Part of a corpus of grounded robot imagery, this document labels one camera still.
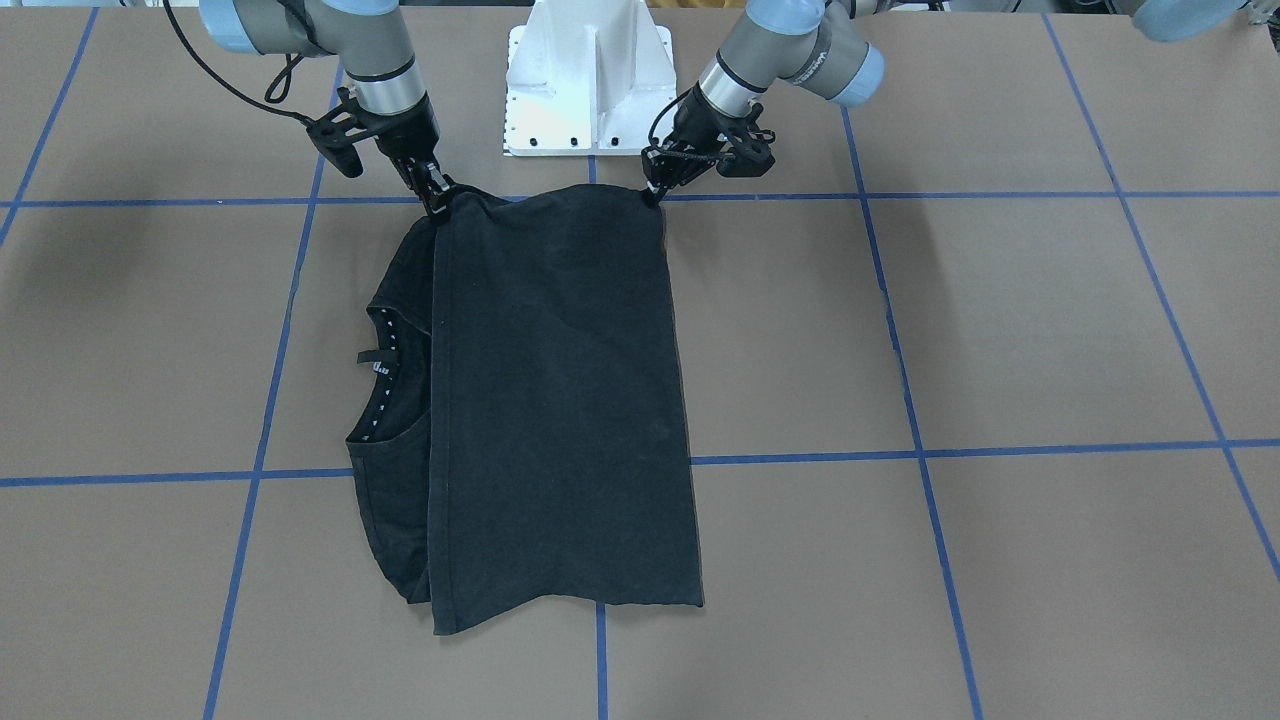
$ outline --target blue tape line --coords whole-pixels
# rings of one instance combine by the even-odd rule
[[[1280,447],[1280,438],[1229,439],[1233,448]],[[1119,442],[1094,445],[1032,445],[1009,447],[951,447],[925,450],[924,456],[934,457],[1011,457],[1023,455],[1093,455],[1111,452],[1170,452],[1183,450],[1220,450],[1217,441],[1174,442]],[[772,455],[701,455],[691,459],[692,465],[773,465],[803,462],[861,462],[869,460],[913,460],[914,450],[869,450],[851,452],[791,452]],[[31,475],[0,478],[0,488],[38,486],[93,486],[132,483],[200,483],[216,480],[264,480],[349,478],[351,468],[293,468],[284,470],[206,471],[206,473],[140,473],[120,475]]]
[[[1220,450],[1217,441],[1116,442],[1094,445],[1032,445],[1021,447],[964,447],[925,450],[925,457],[1016,457],[1021,455],[1097,455],[1107,452],[1160,452],[1174,450]]]
[[[989,200],[989,199],[1055,199],[1055,197],[1115,197],[1110,191],[972,191],[972,192],[867,192],[869,200]],[[1280,197],[1280,190],[1151,190],[1124,192],[1125,197]],[[527,195],[504,195],[503,200],[520,202]],[[858,192],[791,192],[791,193],[721,193],[721,195],[668,195],[676,202],[750,202],[778,200],[859,200]],[[0,208],[184,208],[184,206],[243,206],[243,205],[310,205],[310,197],[148,197],[124,200],[0,200]],[[416,197],[371,195],[316,197],[316,205],[416,205]]]
[[[333,77],[333,92],[330,102],[338,101],[338,83],[342,82],[342,63]],[[218,708],[218,692],[223,682],[223,666],[227,662],[227,646],[230,643],[232,624],[236,620],[236,603],[239,600],[239,583],[244,574],[244,556],[248,552],[250,532],[253,528],[253,510],[257,506],[257,491],[261,486],[262,465],[266,461],[266,446],[271,438],[271,419],[275,415],[275,401],[280,391],[280,375],[284,372],[284,355],[289,347],[289,331],[293,322],[293,301],[298,293],[298,283],[302,278],[302,264],[307,256],[307,243],[311,238],[311,227],[315,220],[316,202],[320,195],[320,181],[324,178],[325,161],[323,156],[316,158],[315,174],[311,177],[311,195],[307,204],[307,215],[302,223],[302,236],[298,240],[298,254],[293,261],[293,278],[289,282],[289,300],[284,306],[284,320],[280,323],[280,341],[275,348],[275,364],[271,369],[271,384],[266,393],[266,409],[262,411],[262,434],[259,438],[257,454],[253,460],[253,479],[248,484],[248,497],[244,500],[244,518],[241,520],[241,534],[236,544],[236,562],[232,565],[232,578],[227,588],[227,605],[223,610],[223,624],[218,633],[218,650],[214,653],[214,667],[209,675],[209,693],[205,696],[204,720],[212,720]]]
[[[316,197],[317,205],[416,205],[417,197],[369,196],[369,197]]]
[[[241,519],[239,539],[236,542],[236,561],[232,564],[232,579],[227,587],[223,624],[218,630],[218,650],[214,653],[212,673],[209,675],[204,720],[212,720],[214,708],[218,706],[218,691],[223,683],[223,665],[227,661],[227,644],[230,642],[232,621],[236,618],[236,600],[239,597],[239,582],[244,574],[244,553],[248,551],[248,534],[253,525],[253,510],[257,507],[259,484],[260,480],[252,478],[248,483],[248,496],[244,498],[244,516]]]
[[[0,225],[0,246],[4,246],[5,238],[9,237],[9,228],[13,227],[13,219],[18,215],[22,199],[27,195],[27,186],[31,184],[32,176],[36,174],[36,164],[40,163],[40,155],[45,151],[49,135],[54,131],[54,122],[58,120],[58,113],[61,111],[63,102],[67,101],[67,94],[70,91],[72,81],[76,79],[76,70],[79,69],[79,63],[84,58],[84,49],[88,47],[88,36],[93,32],[96,22],[97,8],[93,8],[88,12],[88,19],[84,22],[84,32],[81,33],[81,41],[76,46],[76,55],[72,58],[70,67],[67,68],[67,76],[63,77],[63,86],[58,91],[58,99],[54,100],[54,106],[49,110],[49,117],[45,118],[45,127],[40,131],[40,140],[36,141],[36,149],[31,152],[31,160],[27,161],[27,169],[22,173],[22,181],[18,182],[18,192],[14,193],[9,211],[5,213],[4,224]]]
[[[1125,197],[1280,197],[1280,190],[1125,190]]]
[[[856,200],[852,192],[759,192],[759,193],[719,193],[719,195],[668,195],[666,202],[707,202],[726,200],[742,202],[753,200]]]
[[[1262,515],[1258,514],[1258,509],[1253,503],[1253,495],[1249,492],[1248,483],[1244,482],[1244,475],[1240,473],[1240,468],[1235,462],[1235,454],[1231,452],[1231,446],[1226,442],[1226,432],[1222,429],[1222,423],[1219,420],[1217,411],[1213,409],[1213,402],[1208,397],[1208,389],[1204,387],[1204,380],[1201,378],[1199,369],[1196,366],[1196,359],[1192,357],[1187,337],[1183,334],[1183,329],[1178,324],[1178,316],[1174,314],[1174,307],[1169,301],[1169,296],[1165,293],[1165,286],[1160,282],[1160,273],[1156,272],[1156,264],[1152,261],[1151,254],[1147,251],[1147,242],[1143,240],[1142,232],[1138,229],[1138,222],[1133,217],[1133,210],[1129,208],[1129,200],[1125,197],[1124,188],[1120,184],[1120,178],[1116,177],[1115,168],[1111,164],[1111,158],[1107,155],[1107,149],[1102,143],[1102,136],[1098,133],[1098,127],[1093,122],[1093,114],[1089,113],[1089,106],[1084,102],[1084,95],[1080,92],[1080,85],[1075,79],[1075,73],[1071,72],[1071,64],[1066,60],[1066,53],[1062,50],[1062,44],[1057,38],[1057,32],[1053,31],[1053,23],[1050,22],[1047,14],[1041,15],[1041,19],[1044,20],[1044,29],[1048,31],[1048,37],[1053,42],[1053,50],[1057,51],[1057,59],[1062,63],[1062,70],[1066,73],[1066,79],[1071,85],[1071,92],[1075,94],[1075,101],[1080,106],[1080,114],[1084,115],[1084,122],[1089,127],[1093,142],[1098,146],[1098,155],[1102,158],[1102,164],[1106,167],[1107,174],[1111,177],[1111,184],[1115,188],[1116,199],[1120,200],[1120,208],[1124,210],[1125,220],[1129,223],[1129,231],[1133,233],[1133,240],[1138,243],[1138,252],[1142,255],[1142,261],[1147,266],[1147,275],[1151,278],[1151,283],[1156,288],[1156,296],[1160,299],[1160,306],[1165,310],[1165,318],[1169,320],[1169,327],[1174,331],[1174,338],[1178,341],[1178,348],[1183,352],[1183,360],[1187,361],[1187,369],[1190,372],[1192,380],[1196,383],[1196,391],[1199,393],[1201,402],[1204,405],[1204,411],[1208,414],[1210,424],[1213,425],[1213,434],[1217,436],[1217,441],[1221,445],[1222,455],[1226,457],[1226,465],[1231,470],[1231,477],[1235,479],[1235,486],[1240,492],[1240,498],[1244,501],[1249,518],[1253,520],[1253,528],[1257,530],[1258,539],[1262,542],[1262,550],[1266,552],[1267,560],[1271,562],[1271,571],[1275,574],[1276,580],[1280,580],[1280,557],[1276,556],[1275,546],[1271,543],[1270,534],[1267,534],[1267,528],[1262,521]]]
[[[127,486],[141,483],[206,483],[218,480],[248,480],[253,473],[136,473],[124,475],[56,475],[28,478],[0,478],[0,488],[59,487],[59,486]]]
[[[701,455],[692,465],[769,465],[776,462],[856,462],[861,460],[911,460],[914,450],[873,450],[861,452],[791,452],[780,455]]]
[[[987,200],[1039,197],[1115,197],[1105,190],[1092,191],[974,191],[974,192],[867,192],[869,200]]]
[[[1231,447],[1280,447],[1280,438],[1229,439]]]
[[[609,643],[604,603],[595,603],[595,716],[609,720]]]
[[[164,197],[138,200],[27,200],[23,208],[187,208],[219,205],[306,205],[306,197]]]
[[[942,518],[938,514],[938,503],[933,495],[933,479],[929,477],[929,464],[924,454],[924,439],[920,437],[920,424],[915,415],[915,402],[911,400],[911,380],[906,373],[906,359],[902,355],[902,345],[899,341],[897,323],[893,320],[893,302],[890,299],[888,282],[884,278],[884,264],[881,261],[879,243],[876,240],[876,224],[872,222],[872,208],[867,199],[867,186],[863,181],[863,167],[858,159],[858,143],[854,141],[854,126],[849,119],[849,110],[840,109],[845,120],[845,140],[849,142],[849,159],[854,165],[854,179],[858,183],[859,204],[863,208],[863,220],[867,225],[867,241],[870,245],[872,263],[876,266],[876,283],[879,286],[881,296],[884,299],[884,322],[888,325],[890,342],[893,346],[893,355],[897,357],[897,370],[902,380],[902,402],[906,405],[906,420],[911,428],[911,443],[915,446],[916,465],[920,470],[920,483],[924,491],[924,501],[929,509],[929,524],[933,527],[933,543],[938,552],[938,565],[942,569],[942,584],[947,592],[947,605],[951,609],[951,624],[955,628],[956,646],[960,650],[960,662],[964,666],[965,685],[969,688],[969,705],[973,708],[974,720],[983,720],[982,697],[978,693],[978,679],[973,670],[973,659],[969,655],[969,638],[964,629],[964,615],[960,612],[960,598],[956,594],[955,578],[951,571],[951,557],[947,553],[946,537],[942,533]]]
[[[294,470],[262,470],[257,474],[264,480],[307,480],[312,478],[349,478],[351,468],[310,468]]]

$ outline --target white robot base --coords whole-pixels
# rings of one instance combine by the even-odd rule
[[[508,38],[503,152],[639,154],[676,99],[673,58],[644,0],[536,0]]]

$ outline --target clothing tag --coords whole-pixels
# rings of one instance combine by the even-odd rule
[[[374,364],[374,372],[380,375],[389,375],[399,365],[399,352],[394,350],[366,350],[356,356],[356,364]]]

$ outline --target folded t-shirt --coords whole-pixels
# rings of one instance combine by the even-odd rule
[[[436,634],[529,600],[703,603],[660,209],[462,187],[404,237],[347,438],[383,573]]]

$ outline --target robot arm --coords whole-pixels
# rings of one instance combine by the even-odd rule
[[[233,53],[338,55],[355,92],[307,135],[343,176],[364,172],[355,143],[374,137],[433,218],[452,183],[435,160],[440,133],[397,0],[202,0],[210,36]]]
[[[851,108],[879,87],[884,58],[852,17],[887,9],[879,0],[750,0],[698,83],[677,97],[673,129],[641,154],[648,197],[659,201],[712,167],[758,177],[773,165],[773,133],[755,120],[774,79]]]

